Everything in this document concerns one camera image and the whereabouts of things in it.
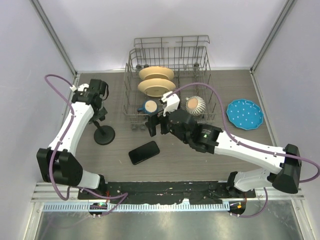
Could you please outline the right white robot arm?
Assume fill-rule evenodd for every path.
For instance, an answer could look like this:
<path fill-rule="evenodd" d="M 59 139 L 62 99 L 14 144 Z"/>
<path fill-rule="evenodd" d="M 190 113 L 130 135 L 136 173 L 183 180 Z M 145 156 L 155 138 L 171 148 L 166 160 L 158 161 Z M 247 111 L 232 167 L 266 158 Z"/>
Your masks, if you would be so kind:
<path fill-rule="evenodd" d="M 297 159 L 299 149 L 292 144 L 277 148 L 233 136 L 219 127 L 197 123 L 183 109 L 153 113 L 145 125 L 152 137 L 160 126 L 161 134 L 170 133 L 197 152 L 229 156 L 259 166 L 256 170 L 229 174 L 225 190 L 230 197 L 265 187 L 287 194 L 299 191 L 302 163 Z"/>

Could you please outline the black smartphone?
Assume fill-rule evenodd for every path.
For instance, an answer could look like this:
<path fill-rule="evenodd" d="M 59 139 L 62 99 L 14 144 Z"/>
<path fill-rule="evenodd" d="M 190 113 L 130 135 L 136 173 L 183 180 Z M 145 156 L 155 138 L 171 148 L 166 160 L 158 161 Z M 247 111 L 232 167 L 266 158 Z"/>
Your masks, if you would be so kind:
<path fill-rule="evenodd" d="M 141 145 L 128 153 L 133 165 L 140 164 L 160 153 L 160 149 L 155 141 L 150 141 Z"/>

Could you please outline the black phone stand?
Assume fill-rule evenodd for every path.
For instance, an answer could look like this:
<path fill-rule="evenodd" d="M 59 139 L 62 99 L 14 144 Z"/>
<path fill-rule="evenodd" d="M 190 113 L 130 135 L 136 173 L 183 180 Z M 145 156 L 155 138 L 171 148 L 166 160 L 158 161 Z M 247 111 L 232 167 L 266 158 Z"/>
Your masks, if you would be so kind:
<path fill-rule="evenodd" d="M 94 121 L 94 116 L 89 120 L 89 124 L 94 124 L 96 127 L 93 139 L 98 145 L 108 145 L 115 139 L 115 130 L 109 125 L 101 126 L 98 121 Z"/>

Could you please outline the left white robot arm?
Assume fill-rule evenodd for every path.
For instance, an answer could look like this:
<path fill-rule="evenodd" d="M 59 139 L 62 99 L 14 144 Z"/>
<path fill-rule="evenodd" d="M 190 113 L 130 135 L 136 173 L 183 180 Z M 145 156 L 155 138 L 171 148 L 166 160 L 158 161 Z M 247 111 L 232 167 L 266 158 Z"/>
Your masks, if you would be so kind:
<path fill-rule="evenodd" d="M 100 200 L 107 192 L 103 176 L 83 169 L 76 159 L 76 150 L 86 125 L 94 124 L 94 140 L 107 145 L 115 138 L 110 126 L 99 125 L 105 120 L 107 110 L 103 101 L 109 96 L 109 86 L 100 79 L 91 79 L 78 87 L 72 86 L 69 114 L 60 131 L 47 148 L 36 154 L 41 176 L 45 182 L 89 189 L 93 198 Z"/>

